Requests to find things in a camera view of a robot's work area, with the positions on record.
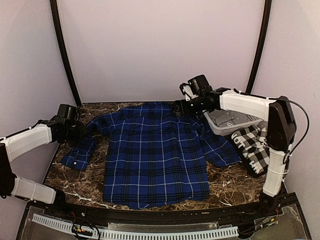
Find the blue plaid long sleeve shirt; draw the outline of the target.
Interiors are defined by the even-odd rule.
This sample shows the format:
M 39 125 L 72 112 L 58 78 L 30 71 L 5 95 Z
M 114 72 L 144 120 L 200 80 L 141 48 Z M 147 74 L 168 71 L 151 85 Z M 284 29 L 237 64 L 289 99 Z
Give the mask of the blue plaid long sleeve shirt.
M 232 144 L 213 133 L 205 119 L 176 116 L 170 103 L 153 102 L 103 114 L 61 163 L 86 169 L 96 148 L 94 133 L 109 139 L 103 200 L 139 210 L 209 197 L 207 164 L 240 161 Z

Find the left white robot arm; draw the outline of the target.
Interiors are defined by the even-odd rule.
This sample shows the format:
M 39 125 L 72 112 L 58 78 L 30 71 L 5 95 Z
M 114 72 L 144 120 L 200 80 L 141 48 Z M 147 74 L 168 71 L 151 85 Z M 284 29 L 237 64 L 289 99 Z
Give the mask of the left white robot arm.
M 60 190 L 36 183 L 13 173 L 11 163 L 18 157 L 50 143 L 67 143 L 70 147 L 77 145 L 87 134 L 86 126 L 80 121 L 39 120 L 19 133 L 0 139 L 0 196 L 19 197 L 28 201 L 51 205 L 51 210 L 60 218 L 67 218 L 71 213 L 65 203 L 65 194 Z

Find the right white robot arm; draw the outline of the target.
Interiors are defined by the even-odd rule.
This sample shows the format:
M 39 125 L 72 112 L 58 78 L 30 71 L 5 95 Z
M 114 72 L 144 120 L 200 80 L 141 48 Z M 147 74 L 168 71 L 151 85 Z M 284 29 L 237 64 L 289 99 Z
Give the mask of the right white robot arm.
M 230 88 L 212 89 L 210 86 L 199 91 L 184 84 L 182 100 L 173 103 L 176 116 L 207 115 L 213 111 L 232 111 L 253 116 L 267 123 L 267 147 L 269 163 L 262 192 L 274 198 L 280 192 L 288 161 L 297 148 L 294 144 L 297 124 L 291 105 L 285 97 L 263 97 L 250 95 Z

